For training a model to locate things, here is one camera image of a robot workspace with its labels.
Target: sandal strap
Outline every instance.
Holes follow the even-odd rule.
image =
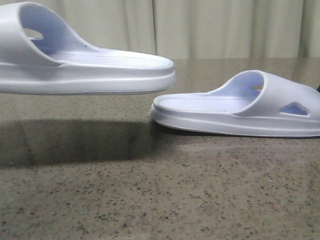
[[[320,94],[315,89],[303,84],[299,84],[283,77],[267,72],[252,70],[239,73],[240,75],[258,74],[256,84],[261,84],[263,79],[263,89],[257,98],[240,112],[235,113],[241,117],[283,117],[284,108],[296,106],[305,111],[304,117],[320,117]]]
[[[42,34],[29,38],[24,29]],[[0,62],[53,67],[63,64],[50,57],[58,51],[85,50],[88,45],[55,12],[33,2],[0,6]]]

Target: countertop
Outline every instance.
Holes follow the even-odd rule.
[[[320,138],[173,130],[156,96],[259,69],[317,88],[320,58],[175,60],[147,95],[0,94],[0,239],[318,240]]]

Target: white slide sandal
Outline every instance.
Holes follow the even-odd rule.
[[[26,29],[41,36],[28,37]],[[176,81],[167,58],[93,46],[37,3],[0,6],[0,92],[147,94]]]
[[[320,92],[249,70],[210,92],[158,96],[150,116],[161,125],[194,132],[315,137],[320,136]]]

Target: cutout hole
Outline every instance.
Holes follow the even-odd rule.
[[[264,88],[264,85],[263,85],[263,84],[253,85],[253,86],[251,87],[251,89],[253,89],[253,90],[259,90],[259,91],[261,91],[263,88]]]
[[[287,106],[282,107],[280,109],[280,112],[302,116],[308,115],[308,110],[298,102],[293,102],[288,104]]]
[[[27,35],[27,37],[30,39],[36,39],[36,40],[44,39],[44,36],[38,31],[29,29],[29,28],[24,28],[23,30],[24,30],[25,34]]]

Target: beige curtain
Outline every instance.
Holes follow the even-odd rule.
[[[320,57],[320,0],[33,1],[102,48],[171,59]]]

